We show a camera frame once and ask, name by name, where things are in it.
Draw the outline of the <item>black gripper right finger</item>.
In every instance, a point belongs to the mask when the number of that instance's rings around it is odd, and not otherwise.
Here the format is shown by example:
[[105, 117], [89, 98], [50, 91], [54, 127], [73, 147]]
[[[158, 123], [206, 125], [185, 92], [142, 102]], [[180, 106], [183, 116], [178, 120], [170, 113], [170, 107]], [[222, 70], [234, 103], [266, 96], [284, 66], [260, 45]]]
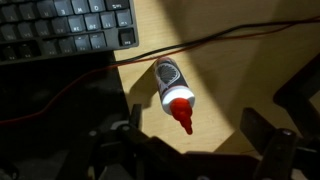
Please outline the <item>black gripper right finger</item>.
[[320, 180], [320, 148], [316, 138], [301, 138], [286, 128], [276, 128], [253, 108], [242, 112], [240, 130], [262, 156], [255, 180], [292, 180], [298, 169], [308, 180]]

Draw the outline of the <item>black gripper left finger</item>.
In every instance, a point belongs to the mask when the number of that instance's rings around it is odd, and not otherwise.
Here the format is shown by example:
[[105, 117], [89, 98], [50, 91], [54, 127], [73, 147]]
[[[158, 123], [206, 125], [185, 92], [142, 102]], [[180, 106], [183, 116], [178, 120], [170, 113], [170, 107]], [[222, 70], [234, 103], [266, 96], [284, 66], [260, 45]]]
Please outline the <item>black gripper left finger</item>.
[[157, 180], [152, 138], [139, 124], [142, 105], [134, 104], [129, 120], [106, 132], [92, 129], [80, 136], [60, 168], [56, 180]]

